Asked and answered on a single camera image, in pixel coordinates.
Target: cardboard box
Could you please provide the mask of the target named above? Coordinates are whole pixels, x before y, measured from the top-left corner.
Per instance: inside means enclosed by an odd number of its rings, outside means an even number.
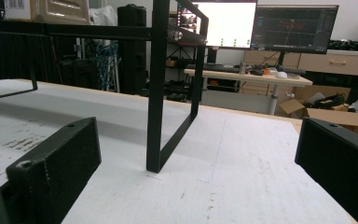
[[[88,0],[5,0],[5,19],[90,25]]]
[[[303,103],[316,92],[322,92],[324,96],[327,97],[337,93],[344,93],[348,95],[349,90],[350,89],[348,88],[310,86],[308,88],[304,88],[303,90],[300,89],[298,93],[296,92],[295,99],[283,102],[280,104],[280,107],[285,113],[291,115],[294,119],[303,119],[306,116],[314,119],[322,119],[331,123],[339,124],[342,127],[358,133],[358,113],[345,111],[348,108],[348,105],[336,106],[334,108],[335,110],[306,108],[303,105]]]
[[[306,86],[304,88],[296,88],[295,99],[283,102],[280,104],[281,109],[290,115],[293,119],[302,119],[306,116],[307,110],[303,104],[309,100],[316,93],[320,92],[324,97],[344,94],[345,100],[348,97],[351,89],[342,87],[330,87],[330,86]]]
[[[321,119],[358,133],[358,113],[307,108],[310,118]]]

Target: white table surface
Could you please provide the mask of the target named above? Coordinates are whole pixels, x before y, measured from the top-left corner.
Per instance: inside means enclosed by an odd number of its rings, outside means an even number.
[[[0,89],[24,84],[4,80]],[[351,223],[295,164],[289,122],[201,106],[154,174],[145,170],[147,98],[38,85],[0,99],[0,185],[8,165],[61,126],[96,117],[103,162],[63,223]],[[165,103],[163,142],[188,113]]]
[[[194,76],[195,70],[185,69],[184,73]],[[274,75],[263,75],[263,76],[256,76],[252,74],[239,75],[235,73],[224,73],[224,72],[215,72],[215,71],[208,71],[208,70],[202,71],[202,76],[222,78],[227,80],[249,81],[249,82],[256,82],[256,83],[270,83],[274,85],[293,86],[293,87],[305,87],[305,86],[312,85],[312,81],[309,81],[303,77],[299,77],[299,79],[278,78],[275,77]]]

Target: metal bar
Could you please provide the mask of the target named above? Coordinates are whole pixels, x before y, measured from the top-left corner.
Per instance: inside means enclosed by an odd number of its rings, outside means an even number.
[[[34,64],[32,61],[33,55],[32,55],[32,51],[30,49],[29,36],[24,35],[23,39],[24,39],[25,52],[27,54],[25,57],[27,58],[27,61],[28,61],[28,73],[29,73],[30,79],[32,81],[33,90],[36,91],[37,90],[36,71],[34,70]]]
[[[46,35],[56,36],[148,41],[150,32],[148,27],[46,24]]]
[[[196,71],[193,81],[193,92],[191,97],[191,112],[193,117],[196,117],[199,113],[200,95],[202,89],[202,68],[203,58],[205,55],[205,46],[197,47],[197,60],[196,60]]]
[[[0,34],[45,35],[45,27],[38,22],[0,21]]]
[[[26,92],[30,92],[30,91],[36,91],[36,90],[31,89],[31,90],[27,90],[27,91],[15,91],[15,92],[8,93],[8,94],[2,94],[2,95],[0,95],[0,98],[12,96],[12,95],[19,95],[19,94],[26,93]]]
[[[146,169],[154,173],[161,170],[161,127],[169,11],[170,1],[153,1]]]
[[[191,126],[191,123],[196,117],[191,114],[183,121],[182,125],[176,130],[175,134],[171,137],[171,139],[167,142],[164,148],[161,150],[159,167],[162,168],[168,158],[171,156],[173,151],[176,149],[177,145],[182,140],[183,136],[185,136],[188,128]]]
[[[180,39],[175,40],[174,35],[175,32],[180,32],[182,34]],[[206,41],[206,35],[198,35],[196,33],[190,32],[184,28],[168,25],[168,33],[169,33],[169,40],[177,44],[187,44],[187,45],[204,45]]]

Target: drawer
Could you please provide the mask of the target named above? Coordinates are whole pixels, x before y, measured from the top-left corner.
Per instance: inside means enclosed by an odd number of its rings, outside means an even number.
[[[298,68],[313,72],[358,76],[358,56],[301,54]]]
[[[274,56],[272,56],[276,51],[265,51],[265,50],[247,50],[245,52],[244,61],[247,64],[259,64],[259,63],[268,63],[275,64],[278,61],[280,53],[278,52]],[[288,53],[284,55],[283,65],[288,67],[297,68],[298,61],[300,59],[299,53]]]

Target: screen display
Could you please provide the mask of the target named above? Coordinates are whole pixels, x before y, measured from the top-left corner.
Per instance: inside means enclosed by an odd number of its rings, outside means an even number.
[[[327,52],[338,6],[257,6],[252,49]]]
[[[255,19],[256,0],[192,1],[209,18],[207,46],[249,49]],[[200,18],[178,4],[177,25],[200,33]]]

